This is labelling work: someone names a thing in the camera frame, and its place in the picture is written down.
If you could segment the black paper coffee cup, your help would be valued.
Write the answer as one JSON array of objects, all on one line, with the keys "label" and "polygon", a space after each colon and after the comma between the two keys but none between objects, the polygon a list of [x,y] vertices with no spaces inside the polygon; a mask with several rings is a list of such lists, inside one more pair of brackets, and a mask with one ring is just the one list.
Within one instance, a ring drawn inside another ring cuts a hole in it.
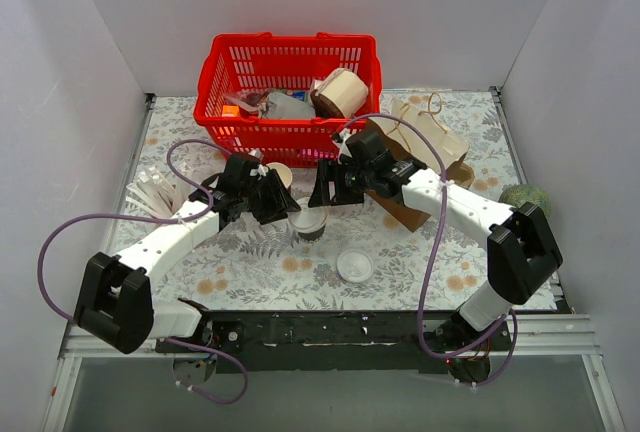
[{"label": "black paper coffee cup", "polygon": [[314,242],[320,239],[323,236],[324,232],[325,232],[325,226],[322,226],[320,228],[317,228],[314,231],[304,231],[304,232],[298,231],[297,235],[303,241]]}]

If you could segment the brown paper bag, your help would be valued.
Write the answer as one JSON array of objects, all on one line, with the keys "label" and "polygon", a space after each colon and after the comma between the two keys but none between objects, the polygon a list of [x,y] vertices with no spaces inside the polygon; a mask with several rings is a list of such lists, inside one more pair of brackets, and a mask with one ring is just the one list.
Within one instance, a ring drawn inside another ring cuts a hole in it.
[{"label": "brown paper bag", "polygon": [[454,181],[455,170],[464,163],[470,145],[437,119],[441,111],[442,98],[437,92],[429,94],[425,103],[393,97],[385,113],[406,121],[418,131],[393,120],[372,118],[366,121],[365,128],[381,132],[396,159],[415,158],[437,173],[445,167],[446,177]]}]

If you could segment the white plastic cup lid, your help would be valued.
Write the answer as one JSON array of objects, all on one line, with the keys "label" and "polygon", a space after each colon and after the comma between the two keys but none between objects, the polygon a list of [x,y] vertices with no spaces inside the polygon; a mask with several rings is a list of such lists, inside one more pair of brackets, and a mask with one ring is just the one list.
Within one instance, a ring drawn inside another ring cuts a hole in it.
[{"label": "white plastic cup lid", "polygon": [[374,274],[374,262],[363,250],[346,249],[342,251],[336,260],[339,276],[349,283],[363,283]]}]

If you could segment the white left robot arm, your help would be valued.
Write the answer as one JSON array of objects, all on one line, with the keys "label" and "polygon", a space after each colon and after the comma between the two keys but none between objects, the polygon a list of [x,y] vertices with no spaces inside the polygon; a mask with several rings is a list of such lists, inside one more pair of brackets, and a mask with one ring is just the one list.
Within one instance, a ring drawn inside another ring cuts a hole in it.
[{"label": "white left robot arm", "polygon": [[300,205],[279,174],[249,154],[231,155],[222,172],[196,186],[167,224],[113,256],[99,252],[87,263],[73,319],[121,353],[148,339],[178,338],[193,352],[213,338],[203,306],[186,299],[163,302],[153,291],[202,242],[242,214],[260,224],[284,220]]}]

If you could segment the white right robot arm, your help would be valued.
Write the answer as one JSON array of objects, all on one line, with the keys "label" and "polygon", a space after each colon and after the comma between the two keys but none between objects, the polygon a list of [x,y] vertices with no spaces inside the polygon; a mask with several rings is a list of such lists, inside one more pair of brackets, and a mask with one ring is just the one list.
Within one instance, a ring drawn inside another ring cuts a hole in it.
[{"label": "white right robot arm", "polygon": [[338,159],[321,159],[308,205],[358,204],[378,196],[443,220],[487,254],[487,279],[443,325],[449,347],[471,350],[515,305],[525,304],[563,263],[544,211],[512,206],[447,184],[420,160],[396,159],[381,135],[365,129],[346,138]]}]

